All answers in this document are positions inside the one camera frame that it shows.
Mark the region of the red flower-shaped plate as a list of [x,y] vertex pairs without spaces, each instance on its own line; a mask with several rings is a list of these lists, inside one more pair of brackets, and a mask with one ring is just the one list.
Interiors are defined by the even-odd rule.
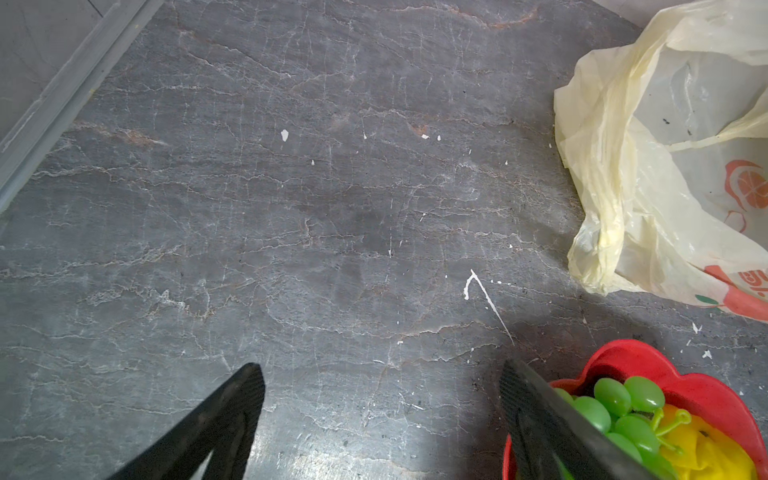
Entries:
[[[655,382],[666,397],[664,426],[671,422],[675,409],[684,409],[737,442],[753,460],[757,479],[767,476],[767,451],[755,419],[740,396],[721,381],[705,374],[679,373],[658,350],[637,340],[616,340],[601,347],[587,361],[575,379],[550,383],[577,396],[590,395],[594,384],[610,377],[624,381],[631,376]],[[511,438],[508,434],[502,476],[522,479],[517,472]]]

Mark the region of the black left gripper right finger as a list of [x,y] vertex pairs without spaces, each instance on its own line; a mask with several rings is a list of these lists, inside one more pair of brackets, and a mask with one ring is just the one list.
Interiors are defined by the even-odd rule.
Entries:
[[526,363],[509,359],[499,384],[517,472],[522,479],[652,479]]

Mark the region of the yellow fake lemon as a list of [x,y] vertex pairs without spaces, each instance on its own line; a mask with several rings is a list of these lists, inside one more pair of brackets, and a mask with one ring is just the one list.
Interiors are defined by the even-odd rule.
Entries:
[[663,439],[679,447],[679,454],[666,445],[660,454],[673,466],[679,479],[757,479],[756,466],[744,449],[699,416],[680,424]]

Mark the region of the cream printed plastic bag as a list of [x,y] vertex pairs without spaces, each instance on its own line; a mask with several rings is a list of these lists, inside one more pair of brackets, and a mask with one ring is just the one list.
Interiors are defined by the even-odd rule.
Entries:
[[766,319],[765,2],[659,11],[634,43],[583,56],[554,113],[587,291]]

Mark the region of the green fake grape bunch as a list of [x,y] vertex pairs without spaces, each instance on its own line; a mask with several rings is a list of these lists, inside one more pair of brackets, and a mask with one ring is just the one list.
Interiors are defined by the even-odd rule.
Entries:
[[664,426],[666,397],[655,382],[642,376],[624,381],[604,377],[594,384],[590,395],[577,396],[562,388],[555,388],[554,392],[656,478],[678,477],[662,452],[683,454],[684,450],[668,442],[665,436],[689,425],[693,417],[684,409],[675,409],[671,422]]

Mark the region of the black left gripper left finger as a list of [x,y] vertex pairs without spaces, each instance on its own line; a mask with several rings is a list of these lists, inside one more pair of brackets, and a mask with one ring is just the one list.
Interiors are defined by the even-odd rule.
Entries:
[[244,476],[266,386],[261,367],[247,363],[169,432],[111,475],[113,479],[205,479]]

